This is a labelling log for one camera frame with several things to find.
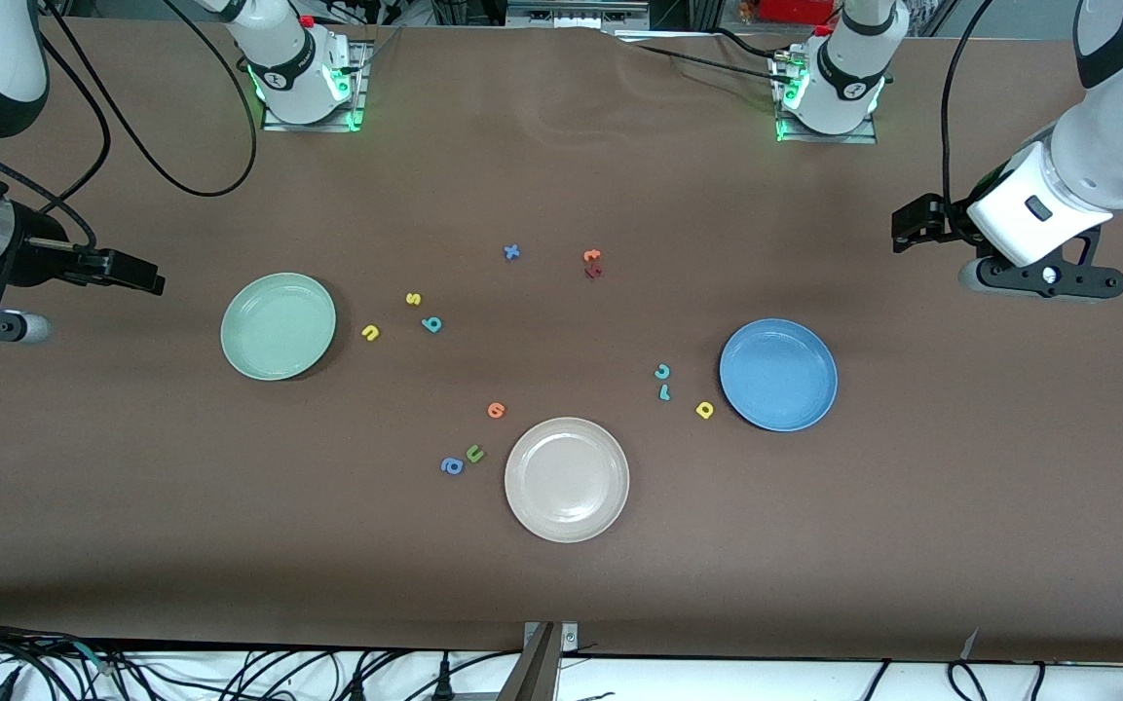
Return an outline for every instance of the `brown table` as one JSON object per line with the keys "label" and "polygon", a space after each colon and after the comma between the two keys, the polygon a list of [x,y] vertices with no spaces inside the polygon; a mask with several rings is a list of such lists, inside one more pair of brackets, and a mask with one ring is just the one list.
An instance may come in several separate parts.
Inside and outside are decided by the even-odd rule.
{"label": "brown table", "polygon": [[[161,161],[236,176],[245,124],[186,28],[77,28]],[[502,647],[565,617],[606,652],[934,658],[979,626],[980,657],[1123,661],[1123,297],[978,295],[955,283],[962,245],[891,254],[892,210],[938,186],[952,46],[904,45],[874,147],[776,143],[756,80],[581,30],[402,31],[362,134],[265,134],[221,200],[117,131],[72,202],[167,293],[10,291],[58,331],[0,345],[0,622]],[[955,182],[1079,94],[1068,46],[974,43]],[[57,190],[93,124],[56,74],[0,156]],[[1123,270],[1123,216],[1107,231],[1099,262]],[[339,336],[307,376],[253,382],[219,319],[275,271],[328,285]],[[838,402],[802,434],[754,429],[718,385],[722,344],[761,317],[837,356]],[[557,416],[631,462],[627,510],[581,545],[530,536],[503,497],[511,445]],[[486,461],[441,474],[472,443]]]}

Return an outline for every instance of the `light green plate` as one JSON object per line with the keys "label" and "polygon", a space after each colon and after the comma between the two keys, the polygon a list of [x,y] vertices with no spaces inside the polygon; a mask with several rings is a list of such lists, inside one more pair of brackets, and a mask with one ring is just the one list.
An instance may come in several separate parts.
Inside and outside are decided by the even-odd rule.
{"label": "light green plate", "polygon": [[270,274],[241,289],[219,328],[231,366],[253,379],[299,376],[335,336],[335,304],[323,285],[302,274]]}

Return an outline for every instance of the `plate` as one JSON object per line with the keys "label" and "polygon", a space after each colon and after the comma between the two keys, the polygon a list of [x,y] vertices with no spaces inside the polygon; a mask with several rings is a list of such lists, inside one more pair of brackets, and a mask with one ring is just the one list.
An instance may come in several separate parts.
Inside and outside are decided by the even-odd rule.
{"label": "plate", "polygon": [[721,388],[736,412],[767,430],[802,430],[838,395],[838,365],[804,325],[761,319],[745,325],[721,354]]}
{"label": "plate", "polygon": [[253,379],[299,376],[335,336],[335,304],[302,274],[270,274],[241,289],[223,312],[219,342],[231,366]]}
{"label": "plate", "polygon": [[518,521],[554,543],[581,543],[611,527],[631,489],[627,453],[603,427],[562,417],[531,427],[504,465],[504,497]]}

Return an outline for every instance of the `red box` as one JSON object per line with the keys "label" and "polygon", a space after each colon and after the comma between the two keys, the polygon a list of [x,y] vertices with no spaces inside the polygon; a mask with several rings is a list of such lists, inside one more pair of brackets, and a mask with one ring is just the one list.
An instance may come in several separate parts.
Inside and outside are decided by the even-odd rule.
{"label": "red box", "polygon": [[833,0],[760,0],[760,18],[797,26],[819,26],[833,13]]}

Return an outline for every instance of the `white floor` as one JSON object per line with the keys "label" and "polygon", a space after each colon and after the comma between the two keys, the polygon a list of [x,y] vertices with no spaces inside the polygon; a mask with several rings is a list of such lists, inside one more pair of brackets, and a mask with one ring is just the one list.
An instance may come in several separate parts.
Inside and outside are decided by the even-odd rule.
{"label": "white floor", "polygon": [[[246,693],[266,691],[276,679],[312,657],[303,653],[273,668]],[[475,657],[459,653],[453,665]],[[135,661],[155,666],[174,677],[206,682],[223,688],[245,661],[240,653],[141,653]],[[337,683],[348,680],[357,653],[339,653],[337,662],[317,662],[294,675],[285,689],[298,701],[328,701]],[[509,675],[517,656],[486,661],[462,671],[453,679],[455,691],[497,691]],[[422,684],[436,677],[438,653],[414,653],[394,661],[374,675],[365,686],[368,701],[404,701]],[[0,682],[12,670],[1,664]],[[985,688],[988,701],[1025,701],[1037,670],[1030,665],[980,665],[973,668]],[[613,692],[610,701],[678,700],[756,700],[756,701],[859,701],[868,689],[877,662],[796,662],[796,661],[568,661],[562,662],[558,701],[579,701]],[[63,674],[80,695],[79,683]],[[976,700],[976,693],[960,674],[961,689]],[[165,701],[217,701],[218,693],[156,683]],[[121,693],[107,675],[97,680],[98,698],[113,700]],[[133,701],[149,701],[144,692],[129,686]],[[1040,701],[1123,701],[1123,666],[1047,667]],[[420,700],[430,700],[430,690]],[[19,676],[12,701],[49,701],[49,691],[36,671]],[[947,665],[922,662],[895,662],[878,684],[876,701],[960,701],[947,682]]]}

